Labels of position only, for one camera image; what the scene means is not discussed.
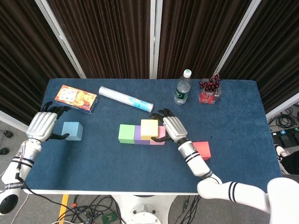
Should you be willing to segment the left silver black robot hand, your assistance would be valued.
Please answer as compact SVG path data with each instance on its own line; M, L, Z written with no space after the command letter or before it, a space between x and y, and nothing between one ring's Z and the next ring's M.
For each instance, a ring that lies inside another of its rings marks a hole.
M70 135L69 133L63 135L55 134L53 129L61 115L71 108L69 106L51 106L52 104L52 101L47 102L33 117L26 131L29 139L45 142L49 139L64 140Z

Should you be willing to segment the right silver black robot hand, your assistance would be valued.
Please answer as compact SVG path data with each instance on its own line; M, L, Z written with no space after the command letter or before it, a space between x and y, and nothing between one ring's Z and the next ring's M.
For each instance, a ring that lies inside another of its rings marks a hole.
M158 110L158 113L152 113L149 117L161 121L165 127L165 136L162 138L151 137L153 141L163 142L173 140L175 143L178 143L181 140L187 139L187 130L180 119L174 116L169 109Z

